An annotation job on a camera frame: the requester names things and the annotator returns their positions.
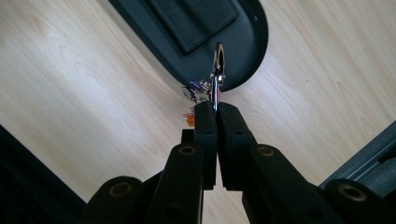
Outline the black leather wallet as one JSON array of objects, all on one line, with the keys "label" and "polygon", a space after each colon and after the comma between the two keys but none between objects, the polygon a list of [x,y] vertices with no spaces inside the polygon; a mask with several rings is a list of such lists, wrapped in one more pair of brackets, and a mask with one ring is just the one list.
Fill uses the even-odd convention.
[{"label": "black leather wallet", "polygon": [[146,0],[185,54],[234,22],[232,0]]}]

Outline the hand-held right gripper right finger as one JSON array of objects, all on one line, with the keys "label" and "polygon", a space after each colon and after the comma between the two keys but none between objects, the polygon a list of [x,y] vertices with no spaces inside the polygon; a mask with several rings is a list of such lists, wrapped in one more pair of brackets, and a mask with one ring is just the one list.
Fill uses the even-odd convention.
[{"label": "hand-held right gripper right finger", "polygon": [[220,103],[217,111],[219,131],[219,165],[223,187],[242,191],[245,185],[245,159],[256,140],[248,128],[239,109]]}]

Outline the grey metal frame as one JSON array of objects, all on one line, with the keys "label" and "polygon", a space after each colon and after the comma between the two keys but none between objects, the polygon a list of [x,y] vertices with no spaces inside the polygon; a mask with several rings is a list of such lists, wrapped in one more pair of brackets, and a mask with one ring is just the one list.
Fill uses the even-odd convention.
[{"label": "grey metal frame", "polygon": [[358,182],[380,198],[396,197],[396,120],[319,186],[334,179]]}]

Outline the black oval tray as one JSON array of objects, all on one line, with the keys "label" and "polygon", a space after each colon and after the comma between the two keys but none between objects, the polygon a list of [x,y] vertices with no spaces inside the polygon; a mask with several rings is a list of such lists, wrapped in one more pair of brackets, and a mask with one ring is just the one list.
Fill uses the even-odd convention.
[{"label": "black oval tray", "polygon": [[259,0],[232,0],[239,16],[185,54],[146,0],[109,0],[163,67],[186,85],[209,74],[218,43],[224,47],[223,91],[246,82],[262,63],[268,45],[267,19]]}]

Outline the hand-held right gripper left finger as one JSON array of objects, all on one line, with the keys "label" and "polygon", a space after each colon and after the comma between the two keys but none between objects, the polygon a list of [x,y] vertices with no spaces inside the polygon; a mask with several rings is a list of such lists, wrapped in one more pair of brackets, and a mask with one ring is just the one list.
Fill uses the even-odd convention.
[{"label": "hand-held right gripper left finger", "polygon": [[210,102],[194,107],[194,143],[204,150],[204,189],[213,189],[216,185],[218,129]]}]

